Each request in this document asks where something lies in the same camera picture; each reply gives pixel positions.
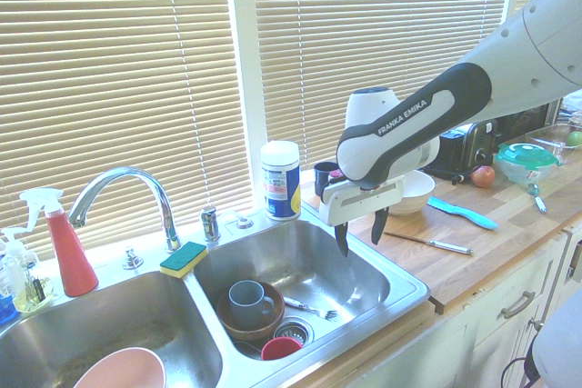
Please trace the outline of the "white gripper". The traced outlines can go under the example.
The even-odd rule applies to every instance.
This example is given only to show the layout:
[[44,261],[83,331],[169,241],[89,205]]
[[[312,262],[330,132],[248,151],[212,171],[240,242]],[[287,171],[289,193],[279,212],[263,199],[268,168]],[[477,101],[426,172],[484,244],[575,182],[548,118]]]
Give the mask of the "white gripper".
[[319,219],[326,225],[334,226],[336,243],[344,257],[349,253],[348,222],[375,213],[371,243],[378,245],[389,215],[388,207],[402,200],[404,187],[405,177],[400,175],[372,190],[364,190],[348,180],[333,181],[323,190],[323,200],[318,207]]

